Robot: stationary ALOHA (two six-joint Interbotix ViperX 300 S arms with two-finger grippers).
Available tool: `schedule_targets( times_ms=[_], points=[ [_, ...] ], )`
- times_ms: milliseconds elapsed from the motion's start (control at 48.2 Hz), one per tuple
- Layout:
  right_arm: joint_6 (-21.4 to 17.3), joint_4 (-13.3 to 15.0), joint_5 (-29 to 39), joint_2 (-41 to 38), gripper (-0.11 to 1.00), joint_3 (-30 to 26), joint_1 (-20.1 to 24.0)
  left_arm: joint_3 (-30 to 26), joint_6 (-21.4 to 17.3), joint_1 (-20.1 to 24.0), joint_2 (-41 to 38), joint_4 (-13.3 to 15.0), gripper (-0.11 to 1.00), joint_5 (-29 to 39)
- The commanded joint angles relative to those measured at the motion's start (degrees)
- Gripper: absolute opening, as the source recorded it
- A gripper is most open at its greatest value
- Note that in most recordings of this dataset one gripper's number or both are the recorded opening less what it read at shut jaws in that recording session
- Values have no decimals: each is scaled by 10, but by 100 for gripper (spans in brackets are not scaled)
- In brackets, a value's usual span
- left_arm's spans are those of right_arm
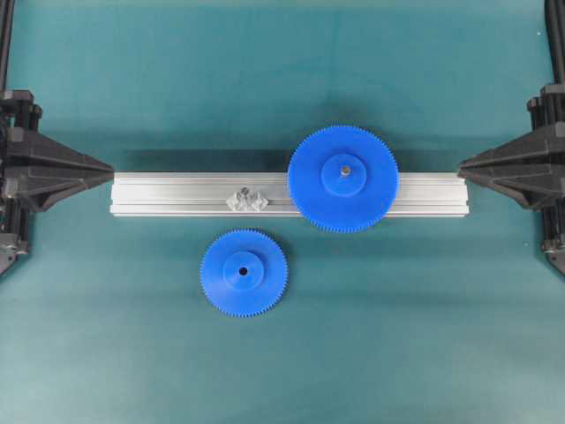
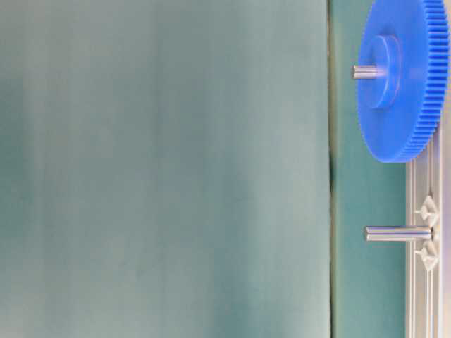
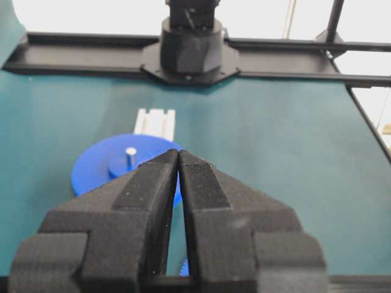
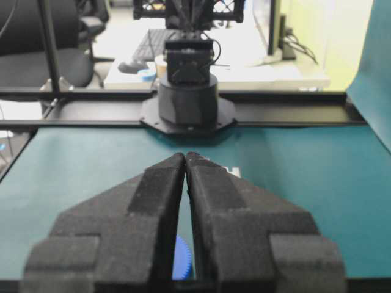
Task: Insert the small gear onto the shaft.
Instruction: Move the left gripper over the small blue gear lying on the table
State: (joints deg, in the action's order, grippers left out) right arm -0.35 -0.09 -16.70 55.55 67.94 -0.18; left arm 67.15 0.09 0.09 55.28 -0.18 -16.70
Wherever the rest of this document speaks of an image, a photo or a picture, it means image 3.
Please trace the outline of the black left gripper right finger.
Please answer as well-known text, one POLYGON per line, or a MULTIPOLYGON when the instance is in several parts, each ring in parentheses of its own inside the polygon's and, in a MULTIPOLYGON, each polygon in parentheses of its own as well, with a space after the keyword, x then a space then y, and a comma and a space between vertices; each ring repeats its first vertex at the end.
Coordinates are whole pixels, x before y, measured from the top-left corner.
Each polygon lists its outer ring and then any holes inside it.
POLYGON ((293 208, 181 151, 189 271, 201 292, 326 292, 320 243, 293 208))

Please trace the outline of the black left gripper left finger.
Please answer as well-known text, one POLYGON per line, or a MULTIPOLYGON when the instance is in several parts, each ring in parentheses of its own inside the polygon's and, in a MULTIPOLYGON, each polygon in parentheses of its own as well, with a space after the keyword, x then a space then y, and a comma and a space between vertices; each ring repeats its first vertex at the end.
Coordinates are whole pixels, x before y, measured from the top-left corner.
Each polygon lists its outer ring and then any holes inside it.
POLYGON ((18 247, 10 292, 137 292, 166 272, 176 150, 49 210, 18 247))

